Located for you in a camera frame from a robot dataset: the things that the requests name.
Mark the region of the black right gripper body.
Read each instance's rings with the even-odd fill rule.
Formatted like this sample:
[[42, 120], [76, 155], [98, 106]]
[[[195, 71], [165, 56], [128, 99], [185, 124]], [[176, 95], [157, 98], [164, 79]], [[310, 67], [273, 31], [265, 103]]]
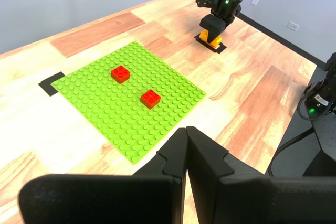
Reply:
[[229, 26], [241, 11], [242, 0], [210, 0], [211, 14], [222, 19]]

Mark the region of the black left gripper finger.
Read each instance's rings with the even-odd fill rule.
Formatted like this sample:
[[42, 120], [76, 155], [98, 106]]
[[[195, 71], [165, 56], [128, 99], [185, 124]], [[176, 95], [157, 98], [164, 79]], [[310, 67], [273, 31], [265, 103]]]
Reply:
[[193, 126], [187, 170], [200, 223], [335, 223], [335, 179], [266, 176]]
[[20, 190], [25, 223], [182, 223], [188, 136], [178, 129], [133, 175], [51, 174]]

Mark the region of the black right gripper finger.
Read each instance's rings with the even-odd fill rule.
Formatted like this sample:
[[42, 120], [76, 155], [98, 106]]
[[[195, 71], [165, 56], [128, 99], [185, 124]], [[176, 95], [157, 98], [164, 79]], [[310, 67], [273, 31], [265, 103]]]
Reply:
[[200, 26], [208, 31], [206, 42], [210, 44], [225, 30], [226, 23], [222, 19], [208, 14], [201, 19]]

